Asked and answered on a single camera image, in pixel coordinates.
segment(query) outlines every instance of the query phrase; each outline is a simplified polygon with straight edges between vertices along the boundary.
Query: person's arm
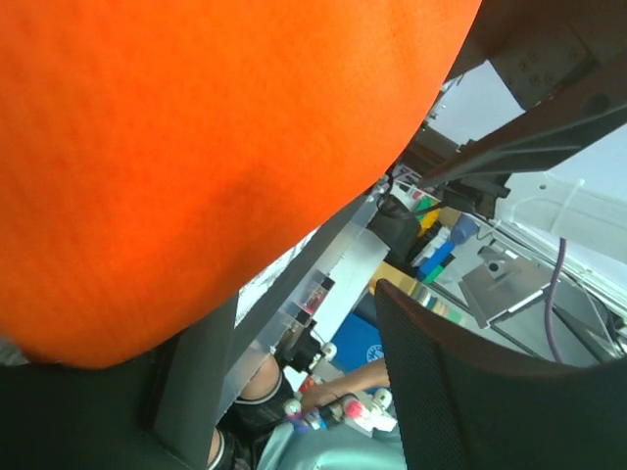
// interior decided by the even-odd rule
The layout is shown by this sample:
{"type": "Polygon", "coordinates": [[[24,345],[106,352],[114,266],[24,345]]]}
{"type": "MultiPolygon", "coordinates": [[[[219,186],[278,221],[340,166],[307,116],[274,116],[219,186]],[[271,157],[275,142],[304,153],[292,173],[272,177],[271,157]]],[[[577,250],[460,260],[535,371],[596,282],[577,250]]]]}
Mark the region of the person's arm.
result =
{"type": "Polygon", "coordinates": [[[390,379],[383,358],[326,384],[311,387],[303,395],[303,409],[327,404],[346,394],[355,394],[376,387],[389,387],[390,379]]]}

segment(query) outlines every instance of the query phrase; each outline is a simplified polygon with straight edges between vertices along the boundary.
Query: orange fabric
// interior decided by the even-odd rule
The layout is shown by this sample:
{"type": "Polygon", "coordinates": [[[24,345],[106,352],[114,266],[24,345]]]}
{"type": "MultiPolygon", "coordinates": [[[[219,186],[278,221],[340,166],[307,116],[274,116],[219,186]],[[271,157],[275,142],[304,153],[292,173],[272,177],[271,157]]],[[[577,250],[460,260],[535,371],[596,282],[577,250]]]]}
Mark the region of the orange fabric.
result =
{"type": "Polygon", "coordinates": [[[417,129],[479,0],[5,0],[0,333],[85,367],[218,306],[417,129]]]}

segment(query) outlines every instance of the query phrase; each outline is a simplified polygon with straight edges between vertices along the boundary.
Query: blue box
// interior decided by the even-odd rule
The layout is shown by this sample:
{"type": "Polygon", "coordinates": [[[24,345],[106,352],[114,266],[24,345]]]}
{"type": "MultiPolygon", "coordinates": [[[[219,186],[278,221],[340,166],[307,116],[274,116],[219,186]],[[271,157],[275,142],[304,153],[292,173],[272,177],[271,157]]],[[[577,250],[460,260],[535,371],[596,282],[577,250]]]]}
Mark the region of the blue box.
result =
{"type": "Polygon", "coordinates": [[[383,357],[379,330],[352,312],[331,342],[337,347],[332,363],[345,373],[383,357]]]}

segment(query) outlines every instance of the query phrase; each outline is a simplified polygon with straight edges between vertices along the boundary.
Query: white logo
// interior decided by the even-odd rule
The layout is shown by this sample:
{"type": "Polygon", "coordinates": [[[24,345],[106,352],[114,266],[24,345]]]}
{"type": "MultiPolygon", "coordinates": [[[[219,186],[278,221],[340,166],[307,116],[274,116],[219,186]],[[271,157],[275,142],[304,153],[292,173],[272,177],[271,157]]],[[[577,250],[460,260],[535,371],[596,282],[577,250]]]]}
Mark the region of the white logo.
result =
{"type": "Polygon", "coordinates": [[[368,348],[368,351],[365,352],[365,360],[368,362],[373,362],[381,357],[383,357],[383,347],[381,345],[372,345],[368,348]]]}

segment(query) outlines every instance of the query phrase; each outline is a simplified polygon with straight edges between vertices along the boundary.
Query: pink object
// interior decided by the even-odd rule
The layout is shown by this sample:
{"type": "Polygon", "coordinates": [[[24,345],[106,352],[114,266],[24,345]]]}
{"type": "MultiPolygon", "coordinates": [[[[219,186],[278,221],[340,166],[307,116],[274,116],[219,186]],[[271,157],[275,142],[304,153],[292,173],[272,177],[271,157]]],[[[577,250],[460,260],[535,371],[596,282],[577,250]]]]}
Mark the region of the pink object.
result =
{"type": "Polygon", "coordinates": [[[348,403],[344,404],[344,414],[346,414],[349,418],[360,418],[362,416],[362,413],[363,405],[360,401],[352,399],[348,403]]]}

